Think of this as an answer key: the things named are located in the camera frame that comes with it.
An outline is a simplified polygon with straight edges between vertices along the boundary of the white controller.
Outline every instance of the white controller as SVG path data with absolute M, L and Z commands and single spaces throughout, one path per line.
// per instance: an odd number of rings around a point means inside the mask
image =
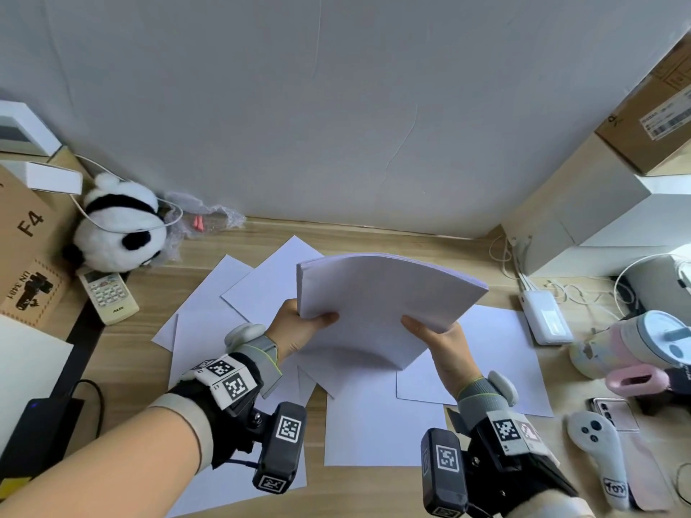
M 609 505 L 618 510 L 628 509 L 629 486 L 617 429 L 600 414 L 579 411 L 568 417 L 566 431 L 569 438 L 595 460 Z

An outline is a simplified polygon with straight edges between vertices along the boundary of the yellow sticker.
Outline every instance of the yellow sticker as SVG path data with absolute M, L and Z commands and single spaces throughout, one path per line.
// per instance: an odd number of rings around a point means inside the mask
M 31 481 L 31 477 L 27 478 L 5 478 L 0 481 L 0 500 L 9 498 L 13 493 L 24 487 Z

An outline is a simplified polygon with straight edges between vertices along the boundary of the stuffed animal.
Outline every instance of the stuffed animal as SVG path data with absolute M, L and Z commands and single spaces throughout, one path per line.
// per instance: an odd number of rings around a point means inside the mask
M 105 273 L 148 264 L 161 252 L 167 235 L 157 214 L 158 198 L 143 185 L 112 174 L 101 173 L 95 182 L 83 200 L 88 218 L 82 218 L 63 256 L 76 267 L 87 265 Z

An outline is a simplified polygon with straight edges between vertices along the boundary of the wrist-mounted device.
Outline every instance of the wrist-mounted device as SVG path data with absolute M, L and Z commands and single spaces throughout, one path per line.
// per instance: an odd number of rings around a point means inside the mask
M 256 336 L 256 330 L 247 329 Z M 307 411 L 291 402 L 279 403 L 273 414 L 255 409 L 257 396 L 268 396 L 281 372 L 271 340 L 262 335 L 241 340 L 229 345 L 227 338 L 228 349 L 235 352 L 193 367 L 152 406 L 177 412 L 193 428 L 200 444 L 200 470 L 209 464 L 247 465 L 255 469 L 254 487 L 280 495 L 297 473 Z M 255 443 L 262 447 L 256 463 L 231 459 L 236 451 L 251 453 Z
M 458 413 L 448 413 L 455 428 Z M 506 516 L 545 490 L 578 496 L 524 415 L 501 410 L 487 416 L 471 431 L 467 451 L 461 451 L 458 437 L 451 431 L 429 429 L 425 433 L 422 486 L 429 514 L 446 518 L 464 513 L 472 518 Z

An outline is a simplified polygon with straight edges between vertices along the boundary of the pink tumbler handle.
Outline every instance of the pink tumbler handle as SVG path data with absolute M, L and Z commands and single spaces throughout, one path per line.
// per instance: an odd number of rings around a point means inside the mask
M 626 380 L 641 376 L 650 376 L 650 379 L 645 383 L 626 383 Z M 613 393 L 624 397 L 655 394 L 669 387 L 669 376 L 654 365 L 642 363 L 612 371 L 607 374 L 605 385 Z

